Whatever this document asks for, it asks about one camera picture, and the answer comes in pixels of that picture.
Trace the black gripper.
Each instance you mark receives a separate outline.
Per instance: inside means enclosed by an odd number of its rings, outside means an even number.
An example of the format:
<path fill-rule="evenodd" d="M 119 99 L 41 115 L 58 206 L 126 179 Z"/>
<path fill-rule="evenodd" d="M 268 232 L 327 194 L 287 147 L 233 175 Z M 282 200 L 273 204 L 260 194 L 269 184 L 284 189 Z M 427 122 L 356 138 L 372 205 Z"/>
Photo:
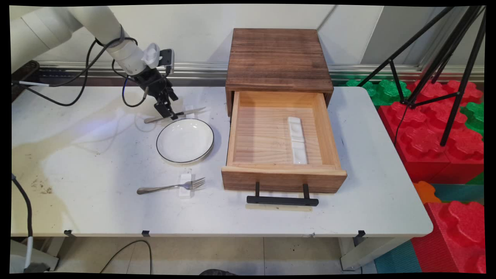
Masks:
<path fill-rule="evenodd" d="M 171 106 L 171 101 L 177 101 L 178 97 L 167 80 L 171 69 L 166 69 L 163 75 L 157 69 L 144 69 L 141 73 L 134 75 L 134 82 L 144 91 L 143 99 L 151 94 L 156 103 L 154 108 L 162 118 L 177 119 L 178 116 Z"/>

